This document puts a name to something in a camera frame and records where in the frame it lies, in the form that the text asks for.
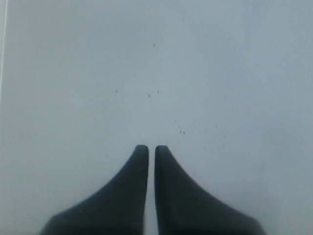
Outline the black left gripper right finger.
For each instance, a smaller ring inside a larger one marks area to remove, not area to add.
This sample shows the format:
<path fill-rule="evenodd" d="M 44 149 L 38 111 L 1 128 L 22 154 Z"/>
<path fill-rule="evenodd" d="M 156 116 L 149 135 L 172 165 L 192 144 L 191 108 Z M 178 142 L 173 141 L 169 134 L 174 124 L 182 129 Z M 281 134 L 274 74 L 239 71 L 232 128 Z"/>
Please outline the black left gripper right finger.
<path fill-rule="evenodd" d="M 155 150 L 155 204 L 160 235 L 263 235 L 261 224 L 199 186 L 169 147 Z"/>

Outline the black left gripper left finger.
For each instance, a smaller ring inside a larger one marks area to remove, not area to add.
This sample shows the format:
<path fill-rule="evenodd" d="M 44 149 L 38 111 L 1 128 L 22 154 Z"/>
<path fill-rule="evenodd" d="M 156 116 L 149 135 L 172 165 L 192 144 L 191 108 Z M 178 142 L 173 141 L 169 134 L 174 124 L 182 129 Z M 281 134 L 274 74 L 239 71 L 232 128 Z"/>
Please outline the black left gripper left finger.
<path fill-rule="evenodd" d="M 50 218 L 42 235 L 142 235 L 149 150 L 137 145 L 120 171 L 98 192 Z"/>

